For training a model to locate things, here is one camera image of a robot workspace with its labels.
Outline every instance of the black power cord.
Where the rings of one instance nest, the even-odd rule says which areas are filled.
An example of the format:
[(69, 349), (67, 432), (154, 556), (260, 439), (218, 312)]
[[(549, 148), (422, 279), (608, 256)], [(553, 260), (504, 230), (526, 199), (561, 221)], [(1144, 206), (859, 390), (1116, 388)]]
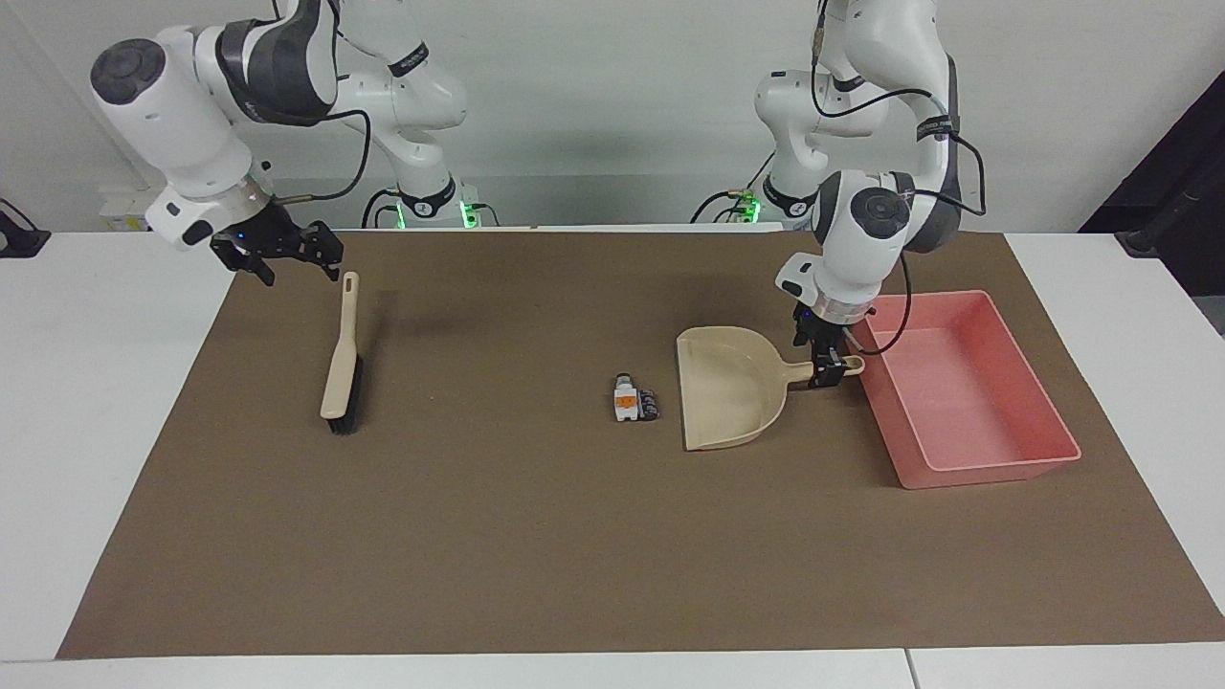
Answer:
[(880, 349), (860, 349), (859, 342), (855, 342), (854, 338), (848, 337), (848, 340), (850, 340), (850, 342), (854, 345), (855, 349), (859, 351), (859, 353), (865, 357), (880, 357), (881, 354), (892, 349), (893, 346), (897, 345), (899, 340), (902, 340), (902, 333), (907, 331), (907, 326), (910, 324), (910, 306), (914, 304), (914, 288), (910, 284), (910, 266), (907, 264), (907, 255), (902, 254), (900, 260), (902, 260), (902, 275), (905, 277), (907, 281), (907, 308), (902, 313), (902, 324), (898, 326), (898, 331), (893, 333), (893, 340), (889, 340), (889, 343), (886, 345), (884, 347), (881, 347)]
[(377, 211), (375, 211), (375, 227), (379, 227), (379, 218), (386, 211), (399, 211), (399, 206), (383, 206), (383, 207), (379, 208)]
[(380, 189), (379, 191), (375, 191), (375, 195), (371, 196), (370, 201), (366, 202), (366, 210), (361, 213), (361, 228), (363, 229), (370, 227), (370, 213), (374, 212), (375, 204), (377, 204), (379, 200), (382, 199), (383, 196), (396, 196), (396, 190), (393, 190), (393, 189)]
[(809, 92), (812, 94), (812, 107), (817, 109), (817, 113), (820, 113), (821, 116), (828, 118), (828, 119), (845, 118), (846, 115), (853, 115), (853, 114), (855, 114), (855, 113), (858, 113), (860, 110), (865, 110), (867, 108), (871, 108), (872, 105), (880, 103), (881, 101), (888, 101), (889, 98), (895, 98), (898, 96), (911, 96), (913, 94), (913, 96), (924, 96), (924, 97), (927, 97), (927, 98), (932, 98), (931, 91), (925, 91), (922, 88), (899, 88), (897, 91), (889, 91), (888, 93), (882, 93), (882, 94), (877, 96), (876, 98), (872, 98), (871, 101), (867, 101), (865, 103), (860, 103), (859, 105), (855, 105), (854, 108), (851, 108), (849, 110), (843, 110), (840, 113), (827, 113), (827, 112), (824, 112), (821, 108), (821, 99), (817, 98), (817, 65), (816, 64), (812, 65), (812, 72), (809, 75)]
[(971, 208), (965, 205), (960, 199), (953, 199), (948, 194), (942, 194), (940, 191), (932, 191), (930, 189), (915, 189), (915, 194), (920, 196), (935, 196), (936, 199), (958, 208), (979, 217), (987, 215), (987, 180), (986, 180), (986, 166), (982, 163), (982, 153), (974, 147), (973, 143), (960, 137), (960, 135), (951, 134), (948, 135), (954, 142), (965, 146), (970, 153), (974, 153), (974, 159), (979, 166), (979, 208)]
[(706, 201), (702, 201), (701, 206), (697, 207), (697, 211), (693, 213), (693, 217), (690, 218), (690, 224), (696, 223), (697, 218), (702, 217), (702, 213), (710, 207), (710, 204), (714, 204), (719, 199), (736, 199), (736, 195), (733, 194), (731, 191), (720, 191), (718, 194), (712, 194)]
[(365, 123), (366, 123), (365, 143), (361, 147), (361, 164), (358, 166), (358, 174), (355, 174), (353, 177), (353, 181), (350, 181), (348, 186), (345, 186), (341, 191), (337, 191), (336, 194), (323, 194), (323, 195), (309, 194), (309, 195), (301, 197), (303, 201), (334, 201), (337, 199), (341, 199), (342, 196), (348, 196), (350, 191), (353, 191), (354, 189), (356, 189), (358, 183), (361, 181), (361, 178), (365, 177), (365, 174), (366, 174), (366, 163), (370, 162), (370, 139), (374, 135), (374, 131), (372, 131), (374, 126), (370, 124), (370, 114), (366, 113), (365, 110), (347, 110), (344, 113), (337, 113), (334, 115), (327, 115), (326, 118), (322, 118), (321, 121), (331, 121), (331, 120), (338, 120), (338, 119), (342, 119), (342, 118), (352, 118), (353, 115), (361, 115), (361, 119), (365, 120)]
[(474, 211), (489, 211), (494, 216), (494, 224), (496, 227), (502, 227), (502, 221), (497, 217), (497, 211), (494, 210), (489, 204), (473, 204), (472, 210)]
[(762, 167), (757, 168), (757, 174), (755, 174), (753, 178), (748, 180), (748, 184), (745, 185), (745, 189), (752, 189), (753, 185), (757, 184), (757, 180), (762, 178), (762, 173), (766, 172), (766, 168), (769, 167), (771, 161), (774, 159), (775, 153), (777, 151), (771, 151), (769, 156), (766, 156), (766, 161), (762, 163)]
[(7, 199), (0, 199), (0, 204), (4, 204), (9, 208), (11, 208), (12, 212), (17, 213), (21, 217), (21, 219), (26, 221), (26, 224), (29, 226), (31, 230), (33, 230), (33, 232), (42, 232), (40, 229), (38, 229), (38, 226), (34, 224), (34, 221), (29, 219), (29, 216), (27, 216), (26, 213), (21, 212), (21, 208), (18, 208), (17, 206), (13, 206), (11, 201), (9, 201)]

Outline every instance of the brush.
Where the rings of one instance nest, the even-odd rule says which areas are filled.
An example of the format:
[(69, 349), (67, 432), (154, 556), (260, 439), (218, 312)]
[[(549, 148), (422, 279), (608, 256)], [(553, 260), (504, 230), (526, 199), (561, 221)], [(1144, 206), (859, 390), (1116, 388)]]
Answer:
[(348, 435), (358, 427), (358, 396), (361, 392), (361, 357), (358, 356), (358, 273), (341, 278), (341, 336), (332, 352), (332, 368), (323, 389), (318, 416), (337, 435)]

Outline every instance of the pink tray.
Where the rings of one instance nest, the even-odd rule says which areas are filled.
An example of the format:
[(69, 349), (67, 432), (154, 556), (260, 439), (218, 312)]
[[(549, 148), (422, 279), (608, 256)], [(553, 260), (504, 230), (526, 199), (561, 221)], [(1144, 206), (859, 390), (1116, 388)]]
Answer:
[[(855, 326), (888, 343), (905, 297)], [(907, 488), (1033, 478), (1080, 457), (1067, 425), (986, 292), (916, 294), (902, 340), (861, 376)]]

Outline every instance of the dustpan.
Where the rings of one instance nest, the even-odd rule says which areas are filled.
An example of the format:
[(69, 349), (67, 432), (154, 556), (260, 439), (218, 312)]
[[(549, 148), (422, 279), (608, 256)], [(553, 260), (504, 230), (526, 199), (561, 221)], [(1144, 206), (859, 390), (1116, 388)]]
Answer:
[[(793, 383), (812, 379), (812, 363), (791, 364), (762, 335), (744, 327), (686, 330), (676, 338), (686, 450), (720, 450), (757, 439), (783, 413)], [(864, 359), (846, 357), (846, 375)]]

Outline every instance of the brown mat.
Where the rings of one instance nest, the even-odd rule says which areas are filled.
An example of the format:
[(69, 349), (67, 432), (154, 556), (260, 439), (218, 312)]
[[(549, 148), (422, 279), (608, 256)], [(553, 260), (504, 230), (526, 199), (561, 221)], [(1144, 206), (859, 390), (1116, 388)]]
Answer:
[[(1084, 459), (929, 492), (899, 488), (855, 381), (681, 450), (676, 335), (741, 325), (802, 358), (772, 281), (810, 237), (345, 243), (358, 434), (316, 416), (338, 288), (239, 277), (60, 658), (1225, 640), (1002, 237), (916, 257), (915, 283), (992, 294)], [(622, 369), (662, 421), (612, 422)]]

